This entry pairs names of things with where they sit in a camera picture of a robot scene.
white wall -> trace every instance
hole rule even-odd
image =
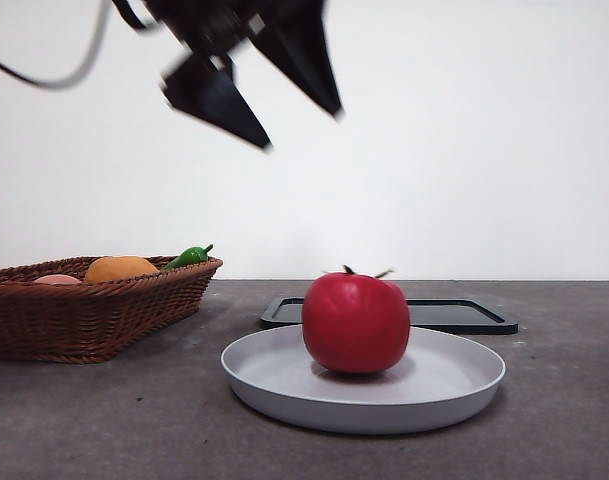
[[[97,5],[0,0],[0,58],[65,74]],[[235,55],[269,155],[170,110],[180,45],[116,13],[77,89],[0,73],[0,267],[213,242],[218,278],[609,279],[609,0],[330,0],[326,19],[339,123]]]

tabletop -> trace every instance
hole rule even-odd
[[[97,365],[0,361],[0,479],[609,479],[609,282],[398,282],[520,322],[467,335],[507,373],[469,420],[356,436],[243,405],[220,353],[307,281],[213,280],[200,311]]]

black plastic tray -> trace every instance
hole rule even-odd
[[[260,317],[265,327],[280,327],[302,322],[301,297],[280,297],[271,302]],[[411,324],[456,334],[507,335],[516,333],[517,321],[492,312],[473,300],[407,299]]]

woven basket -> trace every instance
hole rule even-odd
[[[199,309],[215,271],[207,262],[96,284],[33,283],[63,273],[82,279],[99,257],[0,270],[0,359],[100,363]],[[174,257],[149,257],[157,268]]]

green chili pepper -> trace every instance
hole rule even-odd
[[[188,248],[184,250],[179,257],[174,258],[170,263],[166,264],[162,270],[170,270],[171,268],[185,267],[186,265],[205,262],[208,260],[208,252],[211,248],[213,248],[212,244],[206,248]]]

